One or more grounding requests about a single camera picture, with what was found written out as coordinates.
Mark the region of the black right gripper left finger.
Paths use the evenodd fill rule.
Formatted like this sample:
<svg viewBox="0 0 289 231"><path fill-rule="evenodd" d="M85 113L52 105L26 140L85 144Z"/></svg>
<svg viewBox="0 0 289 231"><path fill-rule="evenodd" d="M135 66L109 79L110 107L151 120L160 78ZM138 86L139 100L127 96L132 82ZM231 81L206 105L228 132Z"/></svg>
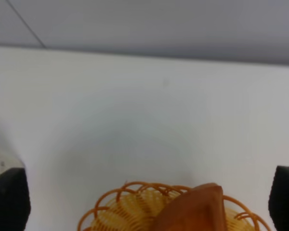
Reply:
<svg viewBox="0 0 289 231"><path fill-rule="evenodd" d="M0 231L23 231L30 215L30 196L24 168L0 174Z"/></svg>

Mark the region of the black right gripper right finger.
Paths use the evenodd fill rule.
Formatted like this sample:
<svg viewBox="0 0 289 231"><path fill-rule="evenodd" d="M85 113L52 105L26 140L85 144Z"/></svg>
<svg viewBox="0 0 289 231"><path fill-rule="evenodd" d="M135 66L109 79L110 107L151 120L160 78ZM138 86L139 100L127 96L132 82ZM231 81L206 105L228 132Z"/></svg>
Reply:
<svg viewBox="0 0 289 231"><path fill-rule="evenodd" d="M277 166L268 201L275 229L289 231L289 167Z"/></svg>

